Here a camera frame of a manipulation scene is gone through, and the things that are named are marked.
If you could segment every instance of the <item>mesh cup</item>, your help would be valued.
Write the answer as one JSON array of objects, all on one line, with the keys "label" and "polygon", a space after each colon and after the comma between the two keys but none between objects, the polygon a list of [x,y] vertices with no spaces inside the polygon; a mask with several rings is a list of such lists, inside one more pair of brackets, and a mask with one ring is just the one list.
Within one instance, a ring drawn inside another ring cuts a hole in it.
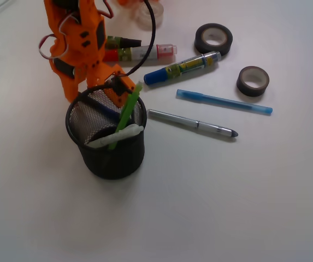
[{"label": "mesh cup", "polygon": [[[98,177],[116,180],[135,172],[144,159],[144,131],[132,138],[121,140],[114,150],[108,146],[91,148],[87,144],[113,134],[119,123],[122,108],[105,95],[101,87],[87,89],[73,101],[67,111],[66,128],[77,144],[89,170]],[[129,119],[130,124],[146,125],[146,110],[139,98]]]}]

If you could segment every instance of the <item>silver pen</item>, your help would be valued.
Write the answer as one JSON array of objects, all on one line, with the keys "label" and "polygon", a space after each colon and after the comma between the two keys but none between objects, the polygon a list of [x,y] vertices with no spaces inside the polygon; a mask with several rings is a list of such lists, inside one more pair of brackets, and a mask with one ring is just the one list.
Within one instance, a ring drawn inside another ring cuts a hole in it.
[{"label": "silver pen", "polygon": [[216,126],[215,124],[204,123],[204,122],[193,120],[190,118],[175,116],[175,115],[171,115],[168,113],[164,113],[164,112],[160,112],[160,111],[156,111],[152,109],[149,109],[148,112],[149,112],[149,116],[153,116],[155,118],[160,118],[163,120],[168,120],[174,123],[183,124],[185,126],[193,127],[195,129],[199,129],[202,131],[206,131],[210,133],[217,133],[217,134],[228,136],[230,138],[236,138],[239,135],[234,130],[231,130],[225,127]]}]

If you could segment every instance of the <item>pen cap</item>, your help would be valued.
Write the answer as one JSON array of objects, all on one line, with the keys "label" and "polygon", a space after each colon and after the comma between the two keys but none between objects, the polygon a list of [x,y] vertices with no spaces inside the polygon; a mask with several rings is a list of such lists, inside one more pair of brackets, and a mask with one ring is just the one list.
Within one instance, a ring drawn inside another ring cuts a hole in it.
[{"label": "pen cap", "polygon": [[[121,108],[105,95],[102,86],[89,88],[69,106],[66,128],[77,144],[88,169],[100,178],[121,179],[135,172],[144,159],[144,131],[117,143],[114,150],[108,146],[92,148],[88,143],[114,134],[120,121]],[[139,98],[127,126],[146,126],[146,110]]]},{"label": "pen cap", "polygon": [[144,82],[147,85],[156,84],[159,82],[165,82],[168,79],[168,75],[165,68],[158,71],[148,73],[144,76]]},{"label": "pen cap", "polygon": [[157,46],[157,58],[174,56],[177,54],[176,45],[156,45]]},{"label": "pen cap", "polygon": [[119,48],[139,47],[141,46],[141,40],[128,39],[121,37]]},{"label": "pen cap", "polygon": [[119,54],[117,53],[117,49],[106,50],[103,58],[104,62],[114,62],[119,60]]}]

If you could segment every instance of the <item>green marker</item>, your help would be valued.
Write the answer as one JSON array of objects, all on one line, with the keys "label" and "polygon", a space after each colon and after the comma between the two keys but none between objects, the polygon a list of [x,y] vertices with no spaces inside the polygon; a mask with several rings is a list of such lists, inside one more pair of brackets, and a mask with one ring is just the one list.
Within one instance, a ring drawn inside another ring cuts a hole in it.
[{"label": "green marker", "polygon": [[[121,111],[120,123],[117,125],[115,133],[117,133],[120,130],[125,129],[128,123],[129,117],[131,116],[133,109],[135,107],[135,104],[138,101],[139,93],[142,90],[142,88],[143,88],[142,83],[138,83],[135,86],[134,92],[128,95],[127,101]],[[116,148],[116,145],[117,145],[117,142],[110,144],[109,150],[114,150]]]}]

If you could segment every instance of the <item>red cap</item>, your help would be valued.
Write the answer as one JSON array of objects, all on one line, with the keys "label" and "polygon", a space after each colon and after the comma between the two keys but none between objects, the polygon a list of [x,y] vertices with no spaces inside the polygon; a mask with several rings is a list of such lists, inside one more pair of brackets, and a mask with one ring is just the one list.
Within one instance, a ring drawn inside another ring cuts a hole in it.
[{"label": "red cap", "polygon": [[117,62],[117,61],[119,61],[119,54],[117,53],[117,49],[106,50],[103,61],[104,62]]},{"label": "red cap", "polygon": [[177,46],[176,45],[156,45],[157,46],[157,58],[166,57],[166,56],[174,56],[177,54]]}]

